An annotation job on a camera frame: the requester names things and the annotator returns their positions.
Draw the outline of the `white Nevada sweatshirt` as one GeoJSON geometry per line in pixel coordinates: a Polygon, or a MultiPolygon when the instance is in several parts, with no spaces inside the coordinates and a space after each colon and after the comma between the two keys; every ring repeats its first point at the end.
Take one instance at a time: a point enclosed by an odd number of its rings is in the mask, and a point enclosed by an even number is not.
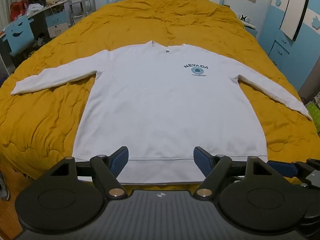
{"type": "Polygon", "coordinates": [[[16,83],[14,94],[37,92],[95,75],[73,145],[88,161],[121,146],[129,161],[123,184],[195,183],[200,146],[236,161],[267,161],[265,134],[239,86],[252,85],[287,108],[308,116],[302,102],[252,68],[200,47],[165,47],[150,41],[102,50],[16,83]]]}

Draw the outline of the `mustard yellow quilt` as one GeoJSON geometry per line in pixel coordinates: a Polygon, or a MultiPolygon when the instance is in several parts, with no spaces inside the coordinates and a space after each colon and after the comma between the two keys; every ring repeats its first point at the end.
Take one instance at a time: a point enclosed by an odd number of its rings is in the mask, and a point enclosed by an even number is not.
{"type": "Polygon", "coordinates": [[[10,93],[21,79],[103,49],[187,43],[231,57],[297,91],[231,9],[208,0],[125,0],[105,5],[25,60],[1,86],[1,160],[38,178],[71,155],[93,77],[26,96],[10,93]]]}

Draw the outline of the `blue wardrobe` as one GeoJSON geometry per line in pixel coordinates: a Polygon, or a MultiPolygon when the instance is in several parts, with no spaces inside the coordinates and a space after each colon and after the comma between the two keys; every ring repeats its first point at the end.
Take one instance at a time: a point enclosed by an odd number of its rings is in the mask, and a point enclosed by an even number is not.
{"type": "Polygon", "coordinates": [[[258,42],[300,90],[319,59],[319,0],[271,0],[258,42]]]}

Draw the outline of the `white blue desk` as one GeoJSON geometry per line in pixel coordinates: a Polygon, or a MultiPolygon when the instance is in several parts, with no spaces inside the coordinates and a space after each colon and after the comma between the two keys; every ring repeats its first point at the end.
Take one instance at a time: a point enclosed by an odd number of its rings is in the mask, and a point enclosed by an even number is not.
{"type": "MultiPolygon", "coordinates": [[[[29,19],[33,19],[33,22],[30,22],[30,27],[34,35],[33,43],[26,49],[31,48],[40,36],[54,38],[69,28],[69,16],[65,11],[65,3],[67,2],[69,2],[69,0],[61,0],[50,6],[40,6],[36,11],[28,11],[25,14],[29,19]]],[[[12,62],[14,57],[9,54],[11,51],[9,44],[7,41],[2,40],[4,37],[4,29],[1,32],[1,78],[10,76],[16,68],[12,62]]]]}

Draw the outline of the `blue smiley face chair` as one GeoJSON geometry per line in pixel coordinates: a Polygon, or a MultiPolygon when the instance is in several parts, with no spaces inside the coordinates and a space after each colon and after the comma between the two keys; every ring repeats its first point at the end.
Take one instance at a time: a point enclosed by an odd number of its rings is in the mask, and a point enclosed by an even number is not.
{"type": "Polygon", "coordinates": [[[34,35],[30,22],[33,22],[33,19],[23,15],[4,29],[2,40],[8,42],[11,50],[9,52],[10,56],[15,57],[33,43],[34,35]]]}

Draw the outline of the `grey metal stool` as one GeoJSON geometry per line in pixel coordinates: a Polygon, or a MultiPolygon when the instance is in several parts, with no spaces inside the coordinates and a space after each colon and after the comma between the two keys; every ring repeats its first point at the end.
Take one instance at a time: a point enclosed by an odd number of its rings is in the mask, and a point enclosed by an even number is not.
{"type": "Polygon", "coordinates": [[[69,0],[72,25],[96,11],[95,0],[69,0]]]}

